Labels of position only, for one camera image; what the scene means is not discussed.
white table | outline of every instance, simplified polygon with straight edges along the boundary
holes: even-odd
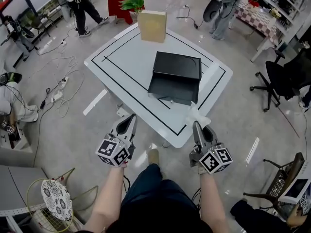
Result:
[[[85,60],[85,65],[127,106],[176,148],[192,135],[185,125],[189,106],[149,97],[156,52],[201,58],[197,108],[205,116],[224,90],[232,70],[180,35],[166,30],[164,43],[143,41],[137,23],[130,26]]]

red stool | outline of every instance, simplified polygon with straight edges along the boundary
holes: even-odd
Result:
[[[121,1],[123,0],[108,0],[109,15],[116,16],[117,18],[124,18],[126,23],[131,25],[133,23],[133,19],[131,18],[130,11],[134,11],[134,9],[122,10],[120,7]]]

gray floor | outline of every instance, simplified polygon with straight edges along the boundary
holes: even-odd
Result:
[[[93,1],[100,14],[107,16],[107,0]],[[201,23],[202,14],[208,1],[145,0],[145,7],[157,11],[167,8],[167,27],[169,29],[213,54],[233,70],[232,79],[208,117],[212,121],[211,126],[218,138],[228,146],[234,159],[234,163],[225,171],[216,174],[215,179],[228,215],[230,228],[232,232],[240,232],[240,226],[229,214],[230,208],[242,198],[244,191],[259,192],[271,173],[276,172],[270,165],[261,162],[263,158],[285,163],[292,160],[299,151],[305,154],[304,130],[306,125],[298,106],[298,98],[293,98],[290,101],[282,99],[280,110],[293,124],[299,137],[284,115],[273,105],[269,112],[262,111],[267,103],[267,96],[263,92],[249,91],[249,86],[261,84],[261,81],[255,77],[255,73],[261,71],[266,74],[265,61],[275,59],[273,50],[268,50],[254,63],[250,62],[251,57],[256,53],[257,46],[263,40],[262,36],[257,33],[247,36],[252,29],[236,20],[232,30],[227,31],[226,40],[217,41],[212,39],[208,33],[210,25],[203,23],[196,30],[191,19],[175,18],[187,14],[187,10],[178,8],[186,4],[190,7],[190,16],[197,23]],[[69,179],[69,191],[73,196],[94,185],[101,187],[109,171],[109,166],[101,162],[95,155],[95,150],[112,123],[119,118],[116,114],[119,101],[114,95],[107,94],[87,116],[83,115],[83,111],[104,89],[104,84],[88,70],[84,65],[84,60],[109,39],[128,27],[124,21],[115,24],[114,17],[111,17],[110,20],[108,25],[97,27],[96,23],[87,15],[86,26],[92,31],[90,37],[80,39],[75,30],[69,32],[70,37],[66,39],[67,47],[62,56],[76,56],[78,64],[74,69],[84,73],[84,82],[76,96],[69,102],[69,111],[64,118],[61,118],[59,112],[52,108],[44,115],[41,122],[40,145],[35,166],[43,167],[49,177],[57,177],[75,167],[76,170]],[[74,25],[73,21],[66,23],[62,20],[57,26],[58,28],[50,30],[52,37],[49,38],[47,35],[42,37],[42,41],[38,41],[37,46],[43,47],[52,39],[53,41],[46,50],[53,49],[67,35],[68,29]],[[56,69],[58,63],[56,59],[31,76],[52,58],[58,58],[60,56],[58,52],[61,50],[62,47],[59,47],[43,56],[38,56],[33,51],[26,62],[19,64],[17,70],[24,77],[21,84],[22,91],[25,98],[30,101],[29,104],[40,105],[45,97],[46,88],[55,86],[54,73],[60,79],[68,71],[69,60],[60,59],[60,65]],[[133,58],[137,58],[139,61],[139,53]],[[280,63],[283,64],[289,60],[290,58],[287,58],[281,60]],[[71,96],[81,80],[81,74],[77,72],[69,77],[65,98]],[[34,150],[37,145],[38,126],[38,123],[27,126],[29,140]],[[259,138],[257,150],[251,162],[247,164],[245,160],[257,137]],[[133,160],[125,171],[131,182],[147,166],[146,151],[157,146],[160,151],[161,167],[167,177],[176,181],[192,197],[199,187],[196,169],[190,169],[188,158],[194,145],[193,137],[181,149],[173,147],[164,149],[161,147],[163,139],[139,119],[134,143],[137,149]],[[86,205],[91,199],[91,197],[83,198],[80,206]],[[260,200],[250,201],[256,208],[263,205]],[[90,210],[87,210],[81,212],[80,216],[87,219],[89,213]]]

black office chair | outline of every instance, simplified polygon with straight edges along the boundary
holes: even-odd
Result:
[[[277,57],[274,62],[267,61],[266,68],[270,79],[269,83],[261,72],[256,73],[256,77],[261,76],[266,86],[251,86],[249,89],[265,90],[268,92],[268,107],[263,109],[267,112],[270,109],[272,96],[276,99],[276,107],[281,103],[279,96],[286,100],[293,96],[300,94],[299,89],[311,84],[311,50],[303,48],[298,55],[290,62],[286,63],[284,67],[277,64],[280,58],[285,56],[275,50]]]

potted plant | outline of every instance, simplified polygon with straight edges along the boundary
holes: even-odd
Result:
[[[138,16],[139,12],[141,12],[144,6],[144,0],[124,0],[120,3],[122,10],[134,9],[134,13],[136,16]]]

